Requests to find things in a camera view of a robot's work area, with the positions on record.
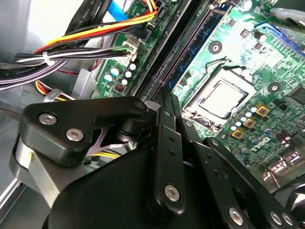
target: black plastic part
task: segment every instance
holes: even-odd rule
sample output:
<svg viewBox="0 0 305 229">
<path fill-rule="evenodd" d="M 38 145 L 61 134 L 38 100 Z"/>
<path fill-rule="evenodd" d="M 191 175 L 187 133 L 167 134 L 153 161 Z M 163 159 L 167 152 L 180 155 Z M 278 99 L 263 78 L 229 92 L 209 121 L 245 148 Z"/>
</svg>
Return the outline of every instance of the black plastic part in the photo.
<svg viewBox="0 0 305 229">
<path fill-rule="evenodd" d="M 229 183 L 238 188 L 244 194 L 247 203 L 247 213 L 251 222 L 256 228 L 296 228 L 297 223 L 293 220 L 294 226 L 286 223 L 279 226 L 270 216 L 270 212 L 275 212 L 278 216 L 286 213 L 292 218 L 290 212 L 286 210 L 275 198 L 259 183 L 259 181 L 234 157 L 234 155 L 222 144 L 215 145 L 213 141 L 218 140 L 209 137 L 204 140 L 218 156 L 220 162 L 226 167 L 229 173 Z"/>
<path fill-rule="evenodd" d="M 151 156 L 134 150 L 68 185 L 53 204 L 48 229 L 212 228 L 212 219 L 205 217 L 211 205 L 205 183 L 197 169 L 187 165 L 187 211 L 169 222 L 151 214 L 146 203 Z"/>
<path fill-rule="evenodd" d="M 210 217 L 217 219 L 213 221 L 215 228 L 235 228 L 237 226 L 229 214 L 229 209 L 234 208 L 243 218 L 243 224 L 239 225 L 238 228 L 254 229 L 255 227 L 240 209 L 231 187 L 226 181 L 225 173 L 217 160 L 216 154 L 211 148 L 197 141 L 200 138 L 193 125 L 188 126 L 185 120 L 180 120 L 180 127 L 183 130 L 183 136 L 188 136 L 188 139 L 183 142 L 184 148 L 189 149 L 191 158 L 194 159 L 195 165 L 202 173 L 203 182 L 208 184 L 208 196 L 213 202 L 209 206 Z"/>
<path fill-rule="evenodd" d="M 32 104 L 22 113 L 19 134 L 24 144 L 63 166 L 82 164 L 92 145 L 94 129 L 108 129 L 126 118 L 140 118 L 148 111 L 145 104 L 134 97 L 67 101 L 63 103 Z M 57 117 L 54 125 L 39 121 L 43 113 Z M 70 141 L 67 130 L 79 129 L 84 138 Z"/>
<path fill-rule="evenodd" d="M 181 136 L 175 131 L 175 116 L 169 109 L 158 110 L 157 125 L 147 201 L 157 218 L 169 220 L 183 214 L 186 205 Z M 171 201 L 166 196 L 167 185 L 178 189 L 178 201 Z"/>
</svg>

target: mounting hole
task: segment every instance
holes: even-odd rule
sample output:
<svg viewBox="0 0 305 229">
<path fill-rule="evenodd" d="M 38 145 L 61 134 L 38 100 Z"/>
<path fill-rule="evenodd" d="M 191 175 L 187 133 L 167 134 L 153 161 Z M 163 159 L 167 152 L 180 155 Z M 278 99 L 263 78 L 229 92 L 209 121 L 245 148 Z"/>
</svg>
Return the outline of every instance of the mounting hole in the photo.
<svg viewBox="0 0 305 229">
<path fill-rule="evenodd" d="M 219 146 L 218 142 L 217 142 L 215 139 L 212 139 L 212 143 L 213 143 L 215 146 Z"/>
<path fill-rule="evenodd" d="M 216 176 L 220 177 L 220 174 L 218 173 L 218 171 L 216 169 L 214 169 L 214 173 Z"/>
<path fill-rule="evenodd" d="M 176 156 L 176 153 L 173 150 L 169 150 L 168 152 L 170 153 L 170 155 Z"/>
<path fill-rule="evenodd" d="M 223 44 L 219 41 L 214 41 L 209 46 L 209 51 L 211 54 L 218 54 L 222 51 Z"/>
<path fill-rule="evenodd" d="M 207 154 L 206 156 L 208 157 L 208 159 L 213 160 L 213 158 L 211 157 L 211 155 Z"/>
<path fill-rule="evenodd" d="M 164 110 L 164 114 L 166 114 L 167 116 L 172 116 L 172 114 L 170 112 L 165 111 L 165 110 Z"/>
</svg>

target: black capacitor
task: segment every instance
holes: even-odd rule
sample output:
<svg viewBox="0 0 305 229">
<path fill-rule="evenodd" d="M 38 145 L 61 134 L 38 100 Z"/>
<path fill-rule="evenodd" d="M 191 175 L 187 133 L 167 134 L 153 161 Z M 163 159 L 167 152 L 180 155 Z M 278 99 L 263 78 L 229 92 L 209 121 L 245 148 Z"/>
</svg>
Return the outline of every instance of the black capacitor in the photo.
<svg viewBox="0 0 305 229">
<path fill-rule="evenodd" d="M 276 134 L 275 135 L 276 139 L 281 143 L 281 144 L 285 144 L 286 140 L 282 137 L 281 134 Z"/>
<path fill-rule="evenodd" d="M 280 134 L 282 135 L 282 137 L 286 140 L 286 141 L 290 141 L 291 136 L 290 134 L 286 131 L 286 130 L 281 130 Z"/>
<path fill-rule="evenodd" d="M 244 166 L 246 166 L 246 168 L 249 168 L 251 166 L 250 160 L 247 157 L 244 157 Z"/>
</svg>

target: screw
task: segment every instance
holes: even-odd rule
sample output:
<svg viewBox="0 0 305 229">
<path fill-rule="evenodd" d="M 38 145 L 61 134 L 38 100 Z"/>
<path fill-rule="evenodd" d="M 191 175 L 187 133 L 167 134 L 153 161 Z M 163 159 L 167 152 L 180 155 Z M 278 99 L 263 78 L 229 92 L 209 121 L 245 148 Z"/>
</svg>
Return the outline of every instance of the screw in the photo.
<svg viewBox="0 0 305 229">
<path fill-rule="evenodd" d="M 213 143 L 215 146 L 219 146 L 218 142 L 217 142 L 215 139 L 212 139 L 212 143 Z"/>
<path fill-rule="evenodd" d="M 165 186 L 165 194 L 172 202 L 177 202 L 180 198 L 180 193 L 178 189 L 173 185 Z"/>
<path fill-rule="evenodd" d="M 164 111 L 164 114 L 166 114 L 167 116 L 172 116 L 172 114 L 169 113 L 168 111 Z"/>
<path fill-rule="evenodd" d="M 70 141 L 80 142 L 84 138 L 84 134 L 79 129 L 70 129 L 66 132 L 66 136 Z"/>
<path fill-rule="evenodd" d="M 276 222 L 278 225 L 282 225 L 281 219 L 279 218 L 279 216 L 275 212 L 271 211 L 270 216 L 274 220 L 274 222 Z"/>
<path fill-rule="evenodd" d="M 39 121 L 45 125 L 54 125 L 57 122 L 57 118 L 52 114 L 41 114 L 39 116 Z"/>
<path fill-rule="evenodd" d="M 294 224 L 286 213 L 283 213 L 282 216 L 283 216 L 284 220 L 286 221 L 286 223 L 288 223 L 291 226 Z"/>
<path fill-rule="evenodd" d="M 244 223 L 243 217 L 235 208 L 230 208 L 229 214 L 237 225 L 241 226 Z"/>
<path fill-rule="evenodd" d="M 193 124 L 192 124 L 189 120 L 186 120 L 186 121 L 185 121 L 185 124 L 186 124 L 188 127 L 192 127 L 192 126 L 193 126 Z"/>
<path fill-rule="evenodd" d="M 141 109 L 145 108 L 145 105 L 143 103 L 141 103 L 140 101 L 135 101 L 134 104 Z"/>
</svg>

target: port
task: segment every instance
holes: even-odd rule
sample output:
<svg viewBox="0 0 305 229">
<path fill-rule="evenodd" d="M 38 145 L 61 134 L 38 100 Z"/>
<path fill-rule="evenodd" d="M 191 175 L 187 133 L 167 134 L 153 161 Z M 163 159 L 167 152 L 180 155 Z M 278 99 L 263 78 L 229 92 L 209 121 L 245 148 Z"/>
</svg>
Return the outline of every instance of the port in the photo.
<svg viewBox="0 0 305 229">
<path fill-rule="evenodd" d="M 130 62 L 134 62 L 138 55 L 138 47 L 140 41 L 132 36 L 128 36 L 128 39 L 123 42 L 122 45 L 127 45 L 130 49 L 127 51 L 126 57 L 117 58 L 117 62 L 128 67 Z"/>
</svg>

